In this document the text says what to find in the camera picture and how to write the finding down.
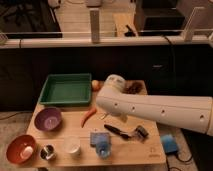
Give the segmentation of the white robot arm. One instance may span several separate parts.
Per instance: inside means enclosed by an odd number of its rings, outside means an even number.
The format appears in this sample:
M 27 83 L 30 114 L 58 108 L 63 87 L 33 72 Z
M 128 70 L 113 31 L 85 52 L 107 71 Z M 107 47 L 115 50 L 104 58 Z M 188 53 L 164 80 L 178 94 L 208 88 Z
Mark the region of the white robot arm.
M 122 114 L 213 136 L 213 98 L 126 94 L 123 77 L 111 74 L 96 104 L 111 115 Z

